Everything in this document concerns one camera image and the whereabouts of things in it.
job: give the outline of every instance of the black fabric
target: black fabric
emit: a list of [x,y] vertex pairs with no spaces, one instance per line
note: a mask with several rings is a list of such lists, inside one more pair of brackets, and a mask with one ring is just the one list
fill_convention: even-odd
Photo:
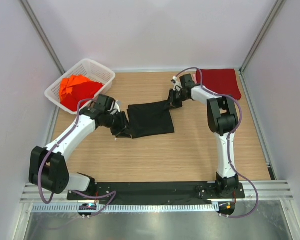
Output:
[[129,105],[127,112],[133,139],[175,132],[167,101]]

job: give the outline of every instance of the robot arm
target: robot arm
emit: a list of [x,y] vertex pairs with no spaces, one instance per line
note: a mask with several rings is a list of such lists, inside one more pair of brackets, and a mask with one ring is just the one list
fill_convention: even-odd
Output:
[[32,150],[29,181],[38,185],[40,165],[52,150],[47,161],[49,165],[45,164],[42,171],[42,187],[56,194],[64,190],[94,194],[95,180],[83,174],[69,173],[66,162],[78,145],[101,126],[110,128],[112,135],[116,137],[131,137],[125,112],[120,112],[119,105],[113,98],[99,95],[96,103],[92,107],[83,108],[79,113],[79,120],[75,120],[56,140],[44,148],[37,146]]
[[[180,82],[174,80],[172,82],[174,82],[174,87],[170,90],[168,98],[172,109],[182,107],[182,102],[189,99],[207,105],[208,126],[215,135],[218,150],[217,190],[221,195],[233,192],[239,186],[239,178],[230,166],[228,148],[231,161],[235,166],[235,134],[232,133],[229,136],[239,121],[235,103],[227,97],[210,94],[210,90],[204,91],[200,84],[195,84],[191,74],[181,76]],[[221,113],[220,109],[226,110],[226,112]]]

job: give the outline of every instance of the white plastic basket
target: white plastic basket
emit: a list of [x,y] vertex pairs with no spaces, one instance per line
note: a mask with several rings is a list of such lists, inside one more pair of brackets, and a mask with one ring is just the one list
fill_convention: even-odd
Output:
[[57,105],[62,110],[75,115],[77,112],[71,111],[67,107],[60,103],[60,84],[64,78],[69,78],[71,75],[83,75],[89,78],[91,81],[99,82],[104,84],[103,87],[94,95],[94,98],[99,94],[105,94],[112,86],[112,81],[114,80],[116,74],[109,68],[101,65],[100,63],[90,60],[83,59],[73,66],[69,71],[63,74],[57,81],[55,81],[47,90],[45,90],[44,95],[55,105]]

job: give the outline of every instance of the red towel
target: red towel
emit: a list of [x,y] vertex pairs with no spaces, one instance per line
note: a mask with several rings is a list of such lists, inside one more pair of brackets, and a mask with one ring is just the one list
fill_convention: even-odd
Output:
[[[237,75],[234,69],[211,69],[201,70],[203,74],[203,85],[217,94],[231,95],[234,99],[241,99]],[[197,83],[200,83],[200,72],[195,74]]]
[[[104,85],[99,82],[84,82],[73,86],[72,93],[67,94],[65,98],[61,101],[61,104],[73,112],[77,111],[78,102],[82,99],[93,99],[95,94]],[[86,101],[80,104],[80,107],[86,104]]]

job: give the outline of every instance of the white wall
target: white wall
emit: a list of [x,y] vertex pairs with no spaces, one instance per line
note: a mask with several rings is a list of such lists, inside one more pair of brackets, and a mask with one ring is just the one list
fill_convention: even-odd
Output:
[[66,70],[241,67],[275,0],[29,0]]
[[12,239],[30,153],[54,109],[44,91],[59,76],[19,1],[0,0],[0,240]]
[[275,173],[300,209],[300,0],[285,3],[245,76]]

